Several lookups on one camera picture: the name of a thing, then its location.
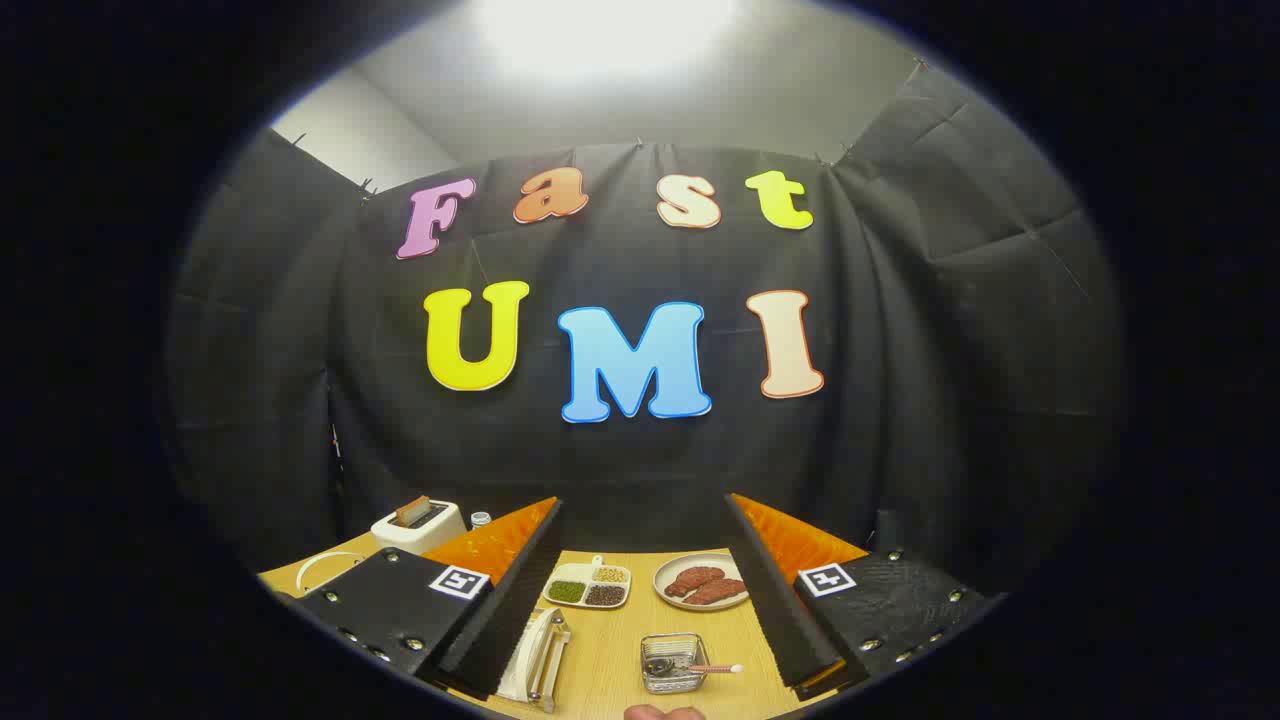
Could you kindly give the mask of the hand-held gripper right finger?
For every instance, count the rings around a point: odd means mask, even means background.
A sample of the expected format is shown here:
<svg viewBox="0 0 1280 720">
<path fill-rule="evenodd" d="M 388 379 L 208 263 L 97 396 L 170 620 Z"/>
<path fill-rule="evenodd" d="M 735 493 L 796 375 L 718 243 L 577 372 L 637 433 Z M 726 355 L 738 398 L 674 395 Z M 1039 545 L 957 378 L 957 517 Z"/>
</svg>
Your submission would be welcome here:
<svg viewBox="0 0 1280 720">
<path fill-rule="evenodd" d="M 991 603 L 904 550 L 859 548 L 741 495 L 724 505 L 724 546 L 780 678 L 800 700 L 924 659 Z"/>
</svg>

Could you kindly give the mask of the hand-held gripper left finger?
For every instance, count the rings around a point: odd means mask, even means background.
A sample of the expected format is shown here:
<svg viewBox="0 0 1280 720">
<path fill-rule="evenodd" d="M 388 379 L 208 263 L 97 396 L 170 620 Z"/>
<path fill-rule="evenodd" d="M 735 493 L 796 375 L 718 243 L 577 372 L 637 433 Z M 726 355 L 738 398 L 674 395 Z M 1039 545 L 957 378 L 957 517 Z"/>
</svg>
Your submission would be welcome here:
<svg viewBox="0 0 1280 720">
<path fill-rule="evenodd" d="M 379 550 L 293 609 L 404 675 L 485 700 L 558 562 L 562 507 L 544 498 L 426 553 Z"/>
</svg>

